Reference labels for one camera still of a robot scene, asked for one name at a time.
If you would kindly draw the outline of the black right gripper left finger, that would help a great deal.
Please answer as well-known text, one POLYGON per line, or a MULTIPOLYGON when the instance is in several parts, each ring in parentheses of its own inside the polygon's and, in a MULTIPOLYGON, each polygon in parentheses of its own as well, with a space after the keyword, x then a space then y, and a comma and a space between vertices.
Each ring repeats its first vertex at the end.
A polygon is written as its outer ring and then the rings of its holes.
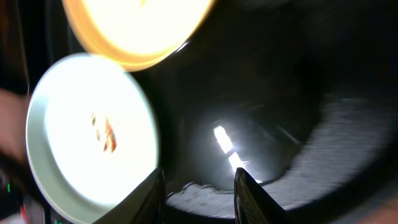
POLYGON ((165 176, 160 167, 156 168, 154 173, 154 183, 149 187, 149 192, 135 214, 132 224, 163 224, 165 176))

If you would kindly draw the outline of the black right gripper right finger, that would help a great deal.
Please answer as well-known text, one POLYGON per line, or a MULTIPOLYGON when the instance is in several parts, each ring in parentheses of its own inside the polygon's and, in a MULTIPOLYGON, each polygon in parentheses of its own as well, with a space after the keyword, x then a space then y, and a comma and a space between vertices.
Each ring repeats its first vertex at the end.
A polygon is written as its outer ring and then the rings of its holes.
POLYGON ((238 167, 234 179, 235 224, 293 224, 292 217, 238 167))

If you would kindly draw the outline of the light green plate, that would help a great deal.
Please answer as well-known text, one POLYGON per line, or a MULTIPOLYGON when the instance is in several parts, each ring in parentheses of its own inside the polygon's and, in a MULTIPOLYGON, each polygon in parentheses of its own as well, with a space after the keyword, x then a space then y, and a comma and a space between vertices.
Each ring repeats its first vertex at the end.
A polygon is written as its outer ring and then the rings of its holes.
POLYGON ((159 163, 159 131, 140 84, 117 63, 77 53, 38 82, 25 125, 29 165, 50 206, 93 223, 159 163))
POLYGON ((132 224, 135 214, 140 209, 149 187, 154 183, 154 169, 121 203, 103 215, 94 224, 132 224))

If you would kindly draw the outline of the light green front plate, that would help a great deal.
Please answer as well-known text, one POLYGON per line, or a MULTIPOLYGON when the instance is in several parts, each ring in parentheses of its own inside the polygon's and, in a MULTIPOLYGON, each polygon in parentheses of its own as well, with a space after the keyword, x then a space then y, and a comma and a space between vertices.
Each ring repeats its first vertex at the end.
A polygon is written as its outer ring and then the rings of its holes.
POLYGON ((29 165, 50 206, 93 223, 159 163, 159 131, 140 84, 117 63, 77 53, 38 82, 25 125, 29 165))

